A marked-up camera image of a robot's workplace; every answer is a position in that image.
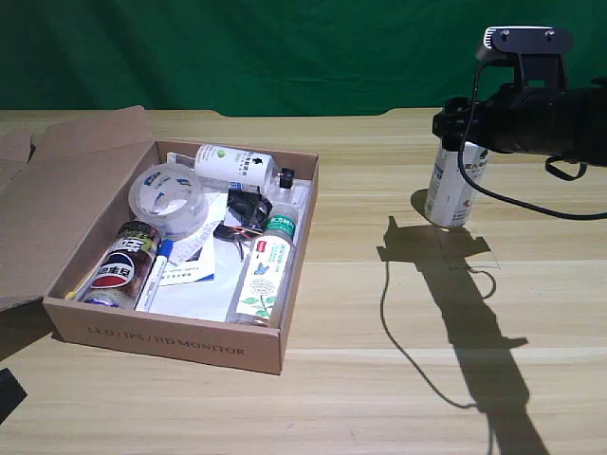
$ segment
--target white bottle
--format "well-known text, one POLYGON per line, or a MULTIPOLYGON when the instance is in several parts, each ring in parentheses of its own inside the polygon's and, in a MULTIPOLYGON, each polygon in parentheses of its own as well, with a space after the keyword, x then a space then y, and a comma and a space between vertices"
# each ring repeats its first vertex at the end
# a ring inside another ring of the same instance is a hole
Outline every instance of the white bottle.
POLYGON ((292 182, 294 172, 279 168, 271 155, 220 145, 201 145, 196 154, 194 171, 201 177, 231 182, 233 190, 266 194, 270 189, 292 182))
MULTIPOLYGON (((476 196, 473 189, 459 172, 457 150, 438 148, 432 178, 428 187, 424 212, 428 220, 443 228, 458 228, 469 219, 476 196)), ((487 168, 486 148, 466 142, 464 166, 474 183, 480 183, 487 168)))
POLYGON ((279 326, 298 218, 299 212, 288 202, 274 203, 266 231, 255 239, 245 260, 226 322, 279 326))

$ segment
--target bottle label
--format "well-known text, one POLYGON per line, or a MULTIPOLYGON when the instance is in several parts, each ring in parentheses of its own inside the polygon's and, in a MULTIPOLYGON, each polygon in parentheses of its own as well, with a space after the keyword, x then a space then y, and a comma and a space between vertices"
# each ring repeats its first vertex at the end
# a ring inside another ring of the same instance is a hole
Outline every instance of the bottle label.
POLYGON ((280 237, 264 236, 255 240, 236 313, 269 319, 290 251, 291 245, 280 237))
POLYGON ((295 222, 284 215, 272 215, 267 222, 266 230, 281 230, 292 239, 295 235, 295 222))
POLYGON ((198 149, 194 169, 203 177, 263 187, 272 165, 270 155, 205 144, 198 149))
MULTIPOLYGON (((464 167, 474 182, 481 182, 487 162, 487 149, 466 143, 464 167)), ((424 207, 428 219, 446 228, 464 225, 470 216, 475 195, 476 191, 459 173, 457 152, 439 147, 424 207)))

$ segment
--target black bottle cap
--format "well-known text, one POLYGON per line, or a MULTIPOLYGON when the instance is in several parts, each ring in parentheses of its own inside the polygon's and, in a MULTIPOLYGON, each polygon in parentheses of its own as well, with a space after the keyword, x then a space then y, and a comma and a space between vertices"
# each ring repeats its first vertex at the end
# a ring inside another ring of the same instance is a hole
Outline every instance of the black bottle cap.
POLYGON ((295 171, 289 168, 282 168, 279 174, 278 186, 290 190, 293 186, 293 179, 295 178, 295 171))

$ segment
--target robotic arm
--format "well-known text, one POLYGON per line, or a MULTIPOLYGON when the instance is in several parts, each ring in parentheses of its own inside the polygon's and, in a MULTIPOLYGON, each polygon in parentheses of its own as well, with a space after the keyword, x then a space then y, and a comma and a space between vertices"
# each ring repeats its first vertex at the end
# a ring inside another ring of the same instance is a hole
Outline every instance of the robotic arm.
POLYGON ((464 168, 464 144, 503 154, 546 155, 545 168, 565 180, 581 177, 587 165, 607 167, 607 78, 591 88, 568 89, 562 55, 571 34, 554 27, 489 27, 476 57, 481 61, 471 99, 452 98, 434 116, 432 132, 445 151, 459 152, 458 169, 475 190, 535 211, 567 219, 607 218, 607 213, 570 215, 487 191, 464 168), (513 81, 489 99, 477 101, 478 80, 486 66, 511 68, 513 81), (579 163, 569 175, 555 161, 579 163))

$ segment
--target clear plastic bottle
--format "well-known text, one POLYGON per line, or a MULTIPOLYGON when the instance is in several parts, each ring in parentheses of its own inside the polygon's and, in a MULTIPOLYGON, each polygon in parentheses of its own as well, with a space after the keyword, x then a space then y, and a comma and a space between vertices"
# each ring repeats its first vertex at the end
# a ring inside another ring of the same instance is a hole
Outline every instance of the clear plastic bottle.
POLYGON ((278 327, 295 254, 293 236, 299 212, 283 191, 274 202, 266 231, 257 237, 234 291, 226 322, 278 327))

